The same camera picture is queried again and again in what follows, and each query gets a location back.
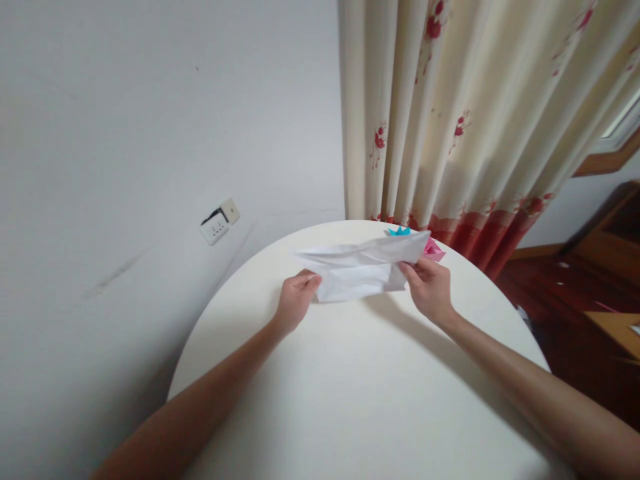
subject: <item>forearm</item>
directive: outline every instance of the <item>forearm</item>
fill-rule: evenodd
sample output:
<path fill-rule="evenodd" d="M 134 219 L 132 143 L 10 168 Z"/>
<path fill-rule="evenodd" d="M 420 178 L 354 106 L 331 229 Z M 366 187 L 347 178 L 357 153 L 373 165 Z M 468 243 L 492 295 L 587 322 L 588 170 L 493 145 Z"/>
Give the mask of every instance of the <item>forearm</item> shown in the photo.
<path fill-rule="evenodd" d="M 179 477 L 284 336 L 276 322 L 268 323 L 148 418 L 102 464 L 94 479 Z"/>
<path fill-rule="evenodd" d="M 640 478 L 640 435 L 546 370 L 452 313 L 439 326 L 576 468 Z"/>

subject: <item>electrical outlet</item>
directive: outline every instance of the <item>electrical outlet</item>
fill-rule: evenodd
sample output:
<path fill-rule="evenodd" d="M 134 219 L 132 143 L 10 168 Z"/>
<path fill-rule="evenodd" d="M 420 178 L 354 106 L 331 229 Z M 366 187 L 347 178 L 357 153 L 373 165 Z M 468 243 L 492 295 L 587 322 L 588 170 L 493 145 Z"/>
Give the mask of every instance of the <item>electrical outlet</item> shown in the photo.
<path fill-rule="evenodd" d="M 229 223 L 222 210 L 214 211 L 211 216 L 200 225 L 200 233 L 210 245 L 215 244 L 222 236 L 229 231 Z"/>
<path fill-rule="evenodd" d="M 238 207 L 235 206 L 232 198 L 226 199 L 222 205 L 220 205 L 220 208 L 230 224 L 233 225 L 238 218 L 240 218 L 240 211 L 238 210 Z"/>

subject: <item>finger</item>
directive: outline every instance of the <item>finger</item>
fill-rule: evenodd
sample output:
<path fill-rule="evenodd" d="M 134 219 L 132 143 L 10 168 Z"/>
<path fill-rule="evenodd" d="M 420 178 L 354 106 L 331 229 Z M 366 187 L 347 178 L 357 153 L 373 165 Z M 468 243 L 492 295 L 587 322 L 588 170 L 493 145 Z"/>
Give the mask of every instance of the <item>finger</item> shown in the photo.
<path fill-rule="evenodd" d="M 415 264 L 430 275 L 438 274 L 438 272 L 443 268 L 442 265 L 438 264 L 438 262 L 434 262 L 426 257 L 418 258 L 418 261 Z"/>
<path fill-rule="evenodd" d="M 321 283 L 322 277 L 320 275 L 312 276 L 305 286 L 305 292 L 309 295 L 313 295 L 318 290 Z"/>
<path fill-rule="evenodd" d="M 404 274 L 410 285 L 422 285 L 422 280 L 410 264 L 406 262 L 400 262 L 398 263 L 398 266 L 400 267 L 400 270 L 402 270 L 402 273 Z"/>
<path fill-rule="evenodd" d="M 292 287 L 304 287 L 307 282 L 312 278 L 317 276 L 314 272 L 307 270 L 308 273 L 303 273 L 304 270 L 298 273 L 295 277 L 288 278 L 286 282 L 290 284 Z"/>
<path fill-rule="evenodd" d="M 296 273 L 295 276 L 296 277 L 302 277 L 302 276 L 306 276 L 306 275 L 313 275 L 314 273 L 315 272 L 312 272 L 311 270 L 302 269 L 298 273 Z"/>

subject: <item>blue origami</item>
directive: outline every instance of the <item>blue origami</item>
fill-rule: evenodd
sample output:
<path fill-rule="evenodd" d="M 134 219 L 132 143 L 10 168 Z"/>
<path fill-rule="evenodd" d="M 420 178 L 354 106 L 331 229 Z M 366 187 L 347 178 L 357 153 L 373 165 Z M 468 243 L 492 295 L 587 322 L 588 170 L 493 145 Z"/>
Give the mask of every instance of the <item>blue origami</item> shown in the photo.
<path fill-rule="evenodd" d="M 389 230 L 389 233 L 398 237 L 400 235 L 410 235 L 411 234 L 411 229 L 409 227 L 402 229 L 402 227 L 398 226 L 398 231 L 393 231 L 391 229 L 387 229 Z"/>

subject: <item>white wall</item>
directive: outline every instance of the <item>white wall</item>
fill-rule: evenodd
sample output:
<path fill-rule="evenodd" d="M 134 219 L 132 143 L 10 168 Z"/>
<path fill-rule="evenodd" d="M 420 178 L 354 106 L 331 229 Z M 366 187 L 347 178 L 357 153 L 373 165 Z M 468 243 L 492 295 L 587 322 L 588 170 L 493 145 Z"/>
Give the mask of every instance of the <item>white wall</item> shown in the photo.
<path fill-rule="evenodd" d="M 518 248 L 566 242 L 618 185 L 634 179 L 640 179 L 640 150 L 617 172 L 570 179 L 522 238 Z"/>
<path fill-rule="evenodd" d="M 340 92 L 332 1 L 2 3 L 0 477 L 86 477 L 223 278 L 344 218 Z"/>

